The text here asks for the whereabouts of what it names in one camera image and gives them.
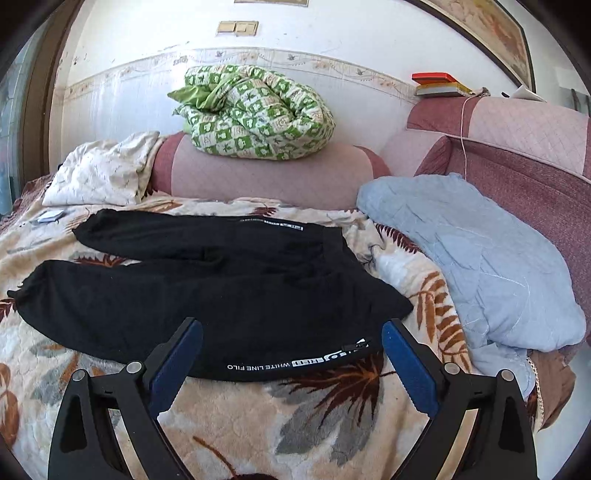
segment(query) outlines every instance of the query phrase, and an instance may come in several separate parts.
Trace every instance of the stack of books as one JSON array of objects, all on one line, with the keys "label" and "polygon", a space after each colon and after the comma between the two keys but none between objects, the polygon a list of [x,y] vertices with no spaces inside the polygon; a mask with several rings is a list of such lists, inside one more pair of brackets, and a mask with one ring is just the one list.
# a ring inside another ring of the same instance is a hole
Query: stack of books
[{"label": "stack of books", "polygon": [[472,91],[448,73],[414,73],[413,80],[419,83],[416,95],[428,97],[468,97]]}]

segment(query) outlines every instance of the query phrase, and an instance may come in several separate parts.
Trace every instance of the light blue blanket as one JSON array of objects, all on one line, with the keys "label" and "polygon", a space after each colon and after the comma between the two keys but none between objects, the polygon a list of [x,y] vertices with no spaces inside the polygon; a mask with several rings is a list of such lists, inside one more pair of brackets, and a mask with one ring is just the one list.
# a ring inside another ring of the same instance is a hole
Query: light blue blanket
[{"label": "light blue blanket", "polygon": [[382,177],[360,189],[357,206],[440,266],[482,373],[512,370],[527,396],[535,386],[527,349],[583,339],[584,313],[556,247],[459,175]]}]

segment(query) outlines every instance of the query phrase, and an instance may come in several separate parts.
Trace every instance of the sofa armrest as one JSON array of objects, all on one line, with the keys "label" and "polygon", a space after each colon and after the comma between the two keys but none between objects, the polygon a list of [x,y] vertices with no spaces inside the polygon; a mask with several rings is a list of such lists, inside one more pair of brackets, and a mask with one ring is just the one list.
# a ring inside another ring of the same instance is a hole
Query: sofa armrest
[{"label": "sofa armrest", "polygon": [[380,156],[395,177],[445,175],[451,151],[452,143],[442,133],[404,130],[388,140]]}]

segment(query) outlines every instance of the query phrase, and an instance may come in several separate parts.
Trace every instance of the blue gripper pad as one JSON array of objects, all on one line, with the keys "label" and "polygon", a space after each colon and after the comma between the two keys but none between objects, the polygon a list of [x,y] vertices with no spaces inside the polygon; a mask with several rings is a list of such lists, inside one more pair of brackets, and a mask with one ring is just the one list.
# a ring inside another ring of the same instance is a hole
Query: blue gripper pad
[{"label": "blue gripper pad", "polygon": [[382,327],[382,344],[414,407],[433,418],[439,411],[435,381],[392,322]]},{"label": "blue gripper pad", "polygon": [[168,354],[158,374],[150,384],[148,411],[153,419],[173,404],[181,386],[203,345],[203,327],[194,320]]}]

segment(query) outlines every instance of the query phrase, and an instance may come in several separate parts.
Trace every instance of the green patterned comforter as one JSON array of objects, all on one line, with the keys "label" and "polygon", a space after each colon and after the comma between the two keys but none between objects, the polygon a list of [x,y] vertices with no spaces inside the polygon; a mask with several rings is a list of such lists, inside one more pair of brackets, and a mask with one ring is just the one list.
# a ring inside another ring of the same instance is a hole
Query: green patterned comforter
[{"label": "green patterned comforter", "polygon": [[202,66],[168,94],[181,103],[193,144],[206,153],[289,160],[323,148],[332,113],[310,87],[253,65]]}]

